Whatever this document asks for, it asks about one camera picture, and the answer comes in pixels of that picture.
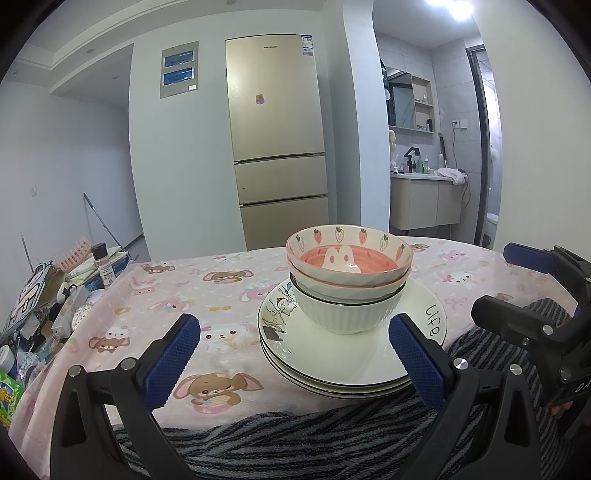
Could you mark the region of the white cartoon plate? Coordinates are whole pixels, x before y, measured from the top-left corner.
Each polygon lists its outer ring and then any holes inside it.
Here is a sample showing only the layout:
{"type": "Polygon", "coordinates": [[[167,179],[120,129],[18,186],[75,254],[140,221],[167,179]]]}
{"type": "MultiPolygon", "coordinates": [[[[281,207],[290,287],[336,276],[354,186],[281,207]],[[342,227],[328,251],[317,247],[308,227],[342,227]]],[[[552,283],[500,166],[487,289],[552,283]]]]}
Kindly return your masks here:
{"type": "Polygon", "coordinates": [[[389,339],[389,319],[351,335],[332,333],[297,306],[291,282],[273,288],[257,315],[262,344],[304,376],[342,385],[377,385],[407,376],[389,339]]]}
{"type": "Polygon", "coordinates": [[[314,388],[318,391],[332,392],[335,394],[342,395],[377,394],[382,391],[386,392],[401,390],[412,385],[412,381],[409,376],[399,378],[397,380],[394,380],[393,382],[386,382],[377,385],[342,385],[329,383],[324,380],[310,378],[304,376],[304,374],[297,373],[296,370],[294,370],[291,367],[288,367],[286,363],[280,361],[280,359],[278,359],[276,355],[271,353],[269,347],[266,347],[266,345],[264,344],[260,345],[260,347],[262,348],[263,355],[266,356],[267,361],[269,361],[270,364],[273,365],[273,368],[276,369],[276,371],[279,372],[281,375],[283,375],[283,377],[293,380],[294,383],[307,385],[308,387],[314,388]]]}

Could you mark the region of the white ribbed bowl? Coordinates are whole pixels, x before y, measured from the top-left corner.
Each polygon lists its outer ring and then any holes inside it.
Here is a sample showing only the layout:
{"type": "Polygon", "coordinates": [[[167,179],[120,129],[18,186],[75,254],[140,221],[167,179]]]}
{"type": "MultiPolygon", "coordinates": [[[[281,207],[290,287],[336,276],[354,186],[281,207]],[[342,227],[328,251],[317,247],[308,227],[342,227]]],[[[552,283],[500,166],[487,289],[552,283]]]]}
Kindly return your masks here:
{"type": "Polygon", "coordinates": [[[294,297],[301,311],[318,325],[332,333],[351,335],[374,329],[390,318],[401,300],[405,281],[394,293],[383,299],[362,304],[346,304],[327,301],[301,289],[294,275],[290,274],[294,297]]]}

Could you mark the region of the pink rabbit bowl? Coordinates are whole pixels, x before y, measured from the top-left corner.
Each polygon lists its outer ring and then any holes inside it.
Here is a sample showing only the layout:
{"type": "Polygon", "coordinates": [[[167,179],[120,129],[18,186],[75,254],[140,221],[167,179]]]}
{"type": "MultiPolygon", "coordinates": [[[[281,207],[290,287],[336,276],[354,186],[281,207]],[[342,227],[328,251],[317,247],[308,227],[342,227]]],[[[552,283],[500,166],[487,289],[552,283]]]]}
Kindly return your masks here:
{"type": "Polygon", "coordinates": [[[305,294],[320,300],[342,304],[365,304],[393,296],[404,288],[410,273],[400,279],[377,286],[345,286],[317,280],[297,268],[290,271],[291,282],[305,294]]]}
{"type": "Polygon", "coordinates": [[[292,234],[287,259],[295,269],[335,285],[393,283],[412,267],[414,252],[403,239],[370,227],[321,225],[292,234]]]}

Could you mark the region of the green snack packet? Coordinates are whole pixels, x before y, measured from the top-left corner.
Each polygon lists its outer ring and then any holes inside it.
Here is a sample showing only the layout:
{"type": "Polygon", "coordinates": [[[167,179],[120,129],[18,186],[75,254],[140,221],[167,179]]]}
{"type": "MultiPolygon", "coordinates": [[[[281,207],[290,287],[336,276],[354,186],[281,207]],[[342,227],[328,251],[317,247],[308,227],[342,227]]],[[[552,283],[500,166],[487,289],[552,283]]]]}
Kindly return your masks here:
{"type": "Polygon", "coordinates": [[[0,371],[0,422],[6,429],[10,427],[24,391],[25,388],[20,383],[6,372],[0,371]]]}

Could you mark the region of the black striped grey cloth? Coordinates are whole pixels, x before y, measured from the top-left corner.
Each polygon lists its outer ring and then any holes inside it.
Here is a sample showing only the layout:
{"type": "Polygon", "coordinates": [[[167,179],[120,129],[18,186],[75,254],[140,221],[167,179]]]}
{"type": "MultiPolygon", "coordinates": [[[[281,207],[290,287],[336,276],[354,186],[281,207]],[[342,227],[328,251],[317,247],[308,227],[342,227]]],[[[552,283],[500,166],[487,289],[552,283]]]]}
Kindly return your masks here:
{"type": "MultiPolygon", "coordinates": [[[[542,384],[526,351],[473,327],[447,349],[476,368],[522,367],[528,382],[541,458],[495,457],[482,478],[554,479],[574,458],[578,441],[562,439],[557,419],[542,404],[542,384]]],[[[393,479],[436,421],[418,393],[324,412],[256,414],[208,430],[167,428],[166,439],[199,479],[393,479]]]]}

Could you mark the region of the pink cloth on vanity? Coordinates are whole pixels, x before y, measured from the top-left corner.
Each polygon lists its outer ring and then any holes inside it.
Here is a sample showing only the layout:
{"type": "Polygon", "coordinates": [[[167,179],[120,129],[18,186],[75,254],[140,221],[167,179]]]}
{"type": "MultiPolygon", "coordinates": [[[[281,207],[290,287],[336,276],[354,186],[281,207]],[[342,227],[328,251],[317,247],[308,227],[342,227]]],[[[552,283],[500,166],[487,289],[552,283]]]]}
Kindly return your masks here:
{"type": "Polygon", "coordinates": [[[442,167],[436,171],[439,177],[443,177],[452,181],[455,186],[464,185],[468,182],[468,175],[460,169],[454,169],[449,167],[442,167]]]}

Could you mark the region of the pink cartoon tablecloth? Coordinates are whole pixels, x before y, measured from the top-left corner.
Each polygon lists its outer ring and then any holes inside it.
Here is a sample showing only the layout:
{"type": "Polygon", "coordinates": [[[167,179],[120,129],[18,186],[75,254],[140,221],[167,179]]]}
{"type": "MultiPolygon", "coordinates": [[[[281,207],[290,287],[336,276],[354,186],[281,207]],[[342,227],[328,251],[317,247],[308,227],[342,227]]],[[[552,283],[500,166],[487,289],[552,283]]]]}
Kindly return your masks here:
{"type": "MultiPolygon", "coordinates": [[[[560,326],[576,309],[574,295],[551,275],[509,264],[494,251],[428,238],[401,238],[411,246],[410,277],[391,319],[409,315],[446,351],[477,327],[471,317],[483,296],[525,307],[560,326]]],[[[110,370],[140,357],[182,314],[200,324],[200,340],[165,405],[152,411],[160,428],[208,430],[247,417],[324,412],[391,397],[335,399],[283,378],[263,355],[257,315],[273,288],[296,268],[286,246],[215,257],[160,261],[128,268],[103,294],[51,364],[25,389],[9,436],[29,467],[50,477],[50,449],[59,397],[68,369],[110,370]]],[[[107,405],[117,442],[132,470],[149,474],[128,439],[117,409],[107,405]]]]}

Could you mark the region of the beige bathroom vanity cabinet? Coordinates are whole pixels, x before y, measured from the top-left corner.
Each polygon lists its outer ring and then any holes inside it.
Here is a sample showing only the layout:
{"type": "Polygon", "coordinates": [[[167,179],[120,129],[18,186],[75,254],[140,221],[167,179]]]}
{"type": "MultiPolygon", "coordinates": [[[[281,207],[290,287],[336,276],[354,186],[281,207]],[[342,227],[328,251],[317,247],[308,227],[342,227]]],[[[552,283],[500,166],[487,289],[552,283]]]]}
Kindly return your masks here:
{"type": "Polygon", "coordinates": [[[437,175],[393,174],[391,229],[408,232],[459,224],[465,187],[437,175]]]}

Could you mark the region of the black bathroom faucet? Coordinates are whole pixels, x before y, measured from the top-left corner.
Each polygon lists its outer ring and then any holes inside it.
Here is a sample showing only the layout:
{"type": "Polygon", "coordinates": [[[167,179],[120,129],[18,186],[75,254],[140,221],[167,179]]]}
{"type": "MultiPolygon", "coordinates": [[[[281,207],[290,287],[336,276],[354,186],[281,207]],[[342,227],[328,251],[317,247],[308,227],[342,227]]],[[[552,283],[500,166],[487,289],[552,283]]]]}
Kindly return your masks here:
{"type": "Polygon", "coordinates": [[[406,160],[407,172],[413,173],[418,168],[418,163],[421,160],[421,150],[418,147],[410,147],[404,154],[406,160]]]}

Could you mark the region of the pink comb rack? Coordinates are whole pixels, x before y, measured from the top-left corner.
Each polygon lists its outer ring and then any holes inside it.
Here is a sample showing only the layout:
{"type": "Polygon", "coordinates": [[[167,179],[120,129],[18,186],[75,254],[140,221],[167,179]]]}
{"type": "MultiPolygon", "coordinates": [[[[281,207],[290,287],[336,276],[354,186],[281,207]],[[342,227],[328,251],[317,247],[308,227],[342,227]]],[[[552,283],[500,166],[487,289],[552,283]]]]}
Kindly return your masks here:
{"type": "Polygon", "coordinates": [[[53,261],[57,270],[69,273],[79,267],[91,254],[92,244],[86,237],[79,238],[73,246],[59,254],[53,261]]]}

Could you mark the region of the black-capped seasoning bottle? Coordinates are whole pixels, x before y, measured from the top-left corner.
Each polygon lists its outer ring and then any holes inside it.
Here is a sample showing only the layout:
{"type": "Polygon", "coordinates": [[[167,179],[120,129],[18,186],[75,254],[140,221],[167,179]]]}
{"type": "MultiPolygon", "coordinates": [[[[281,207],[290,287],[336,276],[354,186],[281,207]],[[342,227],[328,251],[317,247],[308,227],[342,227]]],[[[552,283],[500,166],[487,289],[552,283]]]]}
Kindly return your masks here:
{"type": "Polygon", "coordinates": [[[105,243],[94,244],[91,247],[94,264],[102,280],[103,288],[109,288],[116,279],[110,256],[105,243]]]}

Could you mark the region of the leaning mop pole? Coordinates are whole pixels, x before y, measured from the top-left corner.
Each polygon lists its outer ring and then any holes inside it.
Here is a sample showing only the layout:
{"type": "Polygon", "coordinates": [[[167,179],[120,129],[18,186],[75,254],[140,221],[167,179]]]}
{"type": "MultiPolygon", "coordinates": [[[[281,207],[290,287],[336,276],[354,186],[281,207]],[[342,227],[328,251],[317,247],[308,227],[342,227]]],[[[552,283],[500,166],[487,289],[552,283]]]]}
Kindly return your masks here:
{"type": "Polygon", "coordinates": [[[114,233],[111,231],[111,229],[108,227],[108,225],[102,219],[102,217],[99,215],[96,207],[94,206],[94,204],[92,203],[92,201],[90,200],[90,198],[89,198],[89,196],[87,195],[86,192],[83,192],[82,193],[82,197],[83,197],[83,201],[85,202],[85,204],[90,208],[90,210],[93,212],[93,214],[97,218],[98,222],[101,224],[101,226],[103,227],[103,229],[107,232],[107,234],[109,235],[109,237],[113,240],[113,242],[115,243],[115,245],[120,250],[129,251],[129,250],[133,249],[136,244],[138,244],[139,242],[142,242],[144,240],[144,235],[143,234],[139,234],[136,237],[134,237],[131,241],[129,241],[127,244],[123,245],[117,239],[117,237],[114,235],[114,233]]]}

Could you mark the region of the gold three-door refrigerator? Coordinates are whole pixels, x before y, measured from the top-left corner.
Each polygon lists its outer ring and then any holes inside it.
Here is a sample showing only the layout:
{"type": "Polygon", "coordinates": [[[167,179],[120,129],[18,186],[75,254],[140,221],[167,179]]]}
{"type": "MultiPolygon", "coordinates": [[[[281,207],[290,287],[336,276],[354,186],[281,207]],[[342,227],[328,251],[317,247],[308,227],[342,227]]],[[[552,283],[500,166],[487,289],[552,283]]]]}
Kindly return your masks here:
{"type": "Polygon", "coordinates": [[[238,205],[249,250],[329,219],[325,136],[309,35],[225,42],[238,205]]]}

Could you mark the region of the wall mirror cabinet shelf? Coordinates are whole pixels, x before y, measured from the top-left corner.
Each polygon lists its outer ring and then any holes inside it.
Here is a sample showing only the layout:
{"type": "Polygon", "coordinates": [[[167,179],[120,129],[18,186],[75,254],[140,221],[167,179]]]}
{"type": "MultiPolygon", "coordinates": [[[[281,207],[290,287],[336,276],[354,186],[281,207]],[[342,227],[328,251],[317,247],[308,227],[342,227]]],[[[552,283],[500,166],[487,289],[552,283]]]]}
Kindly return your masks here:
{"type": "Polygon", "coordinates": [[[387,67],[385,86],[391,127],[436,131],[433,90],[429,80],[387,67]]]}

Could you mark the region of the wall electrical panel box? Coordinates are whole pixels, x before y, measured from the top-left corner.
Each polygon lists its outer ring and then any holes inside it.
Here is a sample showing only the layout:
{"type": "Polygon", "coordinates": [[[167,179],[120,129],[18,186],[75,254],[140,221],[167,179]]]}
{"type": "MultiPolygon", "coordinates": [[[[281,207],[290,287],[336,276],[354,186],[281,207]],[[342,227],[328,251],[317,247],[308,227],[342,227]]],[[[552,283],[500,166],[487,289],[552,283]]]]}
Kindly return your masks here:
{"type": "Polygon", "coordinates": [[[162,51],[160,98],[197,90],[198,43],[190,42],[162,51]]]}

